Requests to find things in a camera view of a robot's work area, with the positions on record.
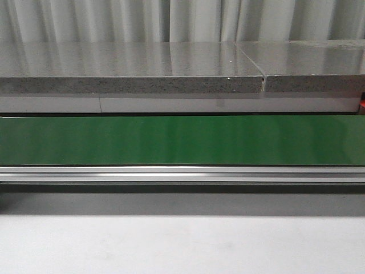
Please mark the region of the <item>green conveyor belt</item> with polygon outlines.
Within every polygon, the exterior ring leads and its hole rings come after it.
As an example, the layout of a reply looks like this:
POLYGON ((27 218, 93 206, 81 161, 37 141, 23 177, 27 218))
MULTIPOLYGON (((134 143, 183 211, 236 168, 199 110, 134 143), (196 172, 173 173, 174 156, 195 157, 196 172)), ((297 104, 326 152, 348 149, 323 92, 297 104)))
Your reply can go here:
POLYGON ((364 165, 360 115, 1 119, 3 165, 364 165))

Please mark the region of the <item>grey speckled stone counter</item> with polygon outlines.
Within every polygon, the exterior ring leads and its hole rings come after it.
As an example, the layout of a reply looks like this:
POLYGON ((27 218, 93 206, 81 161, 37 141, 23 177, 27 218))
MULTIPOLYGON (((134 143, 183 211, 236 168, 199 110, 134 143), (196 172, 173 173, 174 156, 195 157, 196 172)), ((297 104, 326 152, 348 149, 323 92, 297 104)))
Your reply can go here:
POLYGON ((363 93, 363 40, 1 44, 4 114, 358 114, 363 93))

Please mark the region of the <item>white pleated curtain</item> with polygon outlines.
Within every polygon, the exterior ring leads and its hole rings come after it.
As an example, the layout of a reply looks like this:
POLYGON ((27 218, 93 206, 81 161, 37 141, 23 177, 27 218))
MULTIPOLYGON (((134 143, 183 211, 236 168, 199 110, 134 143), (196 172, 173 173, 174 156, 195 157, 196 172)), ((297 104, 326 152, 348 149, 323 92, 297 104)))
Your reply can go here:
POLYGON ((363 1, 2 1, 3 42, 364 38, 363 1))

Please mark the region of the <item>red plastic tray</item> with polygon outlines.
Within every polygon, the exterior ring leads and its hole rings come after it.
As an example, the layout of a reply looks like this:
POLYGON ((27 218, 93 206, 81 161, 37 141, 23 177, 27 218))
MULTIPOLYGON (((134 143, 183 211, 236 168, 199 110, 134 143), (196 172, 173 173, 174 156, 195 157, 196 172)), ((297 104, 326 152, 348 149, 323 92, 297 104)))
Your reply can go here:
POLYGON ((365 115, 365 93, 362 94, 360 104, 359 104, 359 115, 365 115))

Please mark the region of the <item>aluminium conveyor side rail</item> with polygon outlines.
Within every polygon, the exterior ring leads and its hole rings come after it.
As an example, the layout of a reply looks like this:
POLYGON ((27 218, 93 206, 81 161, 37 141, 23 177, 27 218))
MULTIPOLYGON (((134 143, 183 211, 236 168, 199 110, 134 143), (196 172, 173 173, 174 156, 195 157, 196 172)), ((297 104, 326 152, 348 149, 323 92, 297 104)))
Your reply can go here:
POLYGON ((2 185, 362 186, 363 166, 3 166, 2 185))

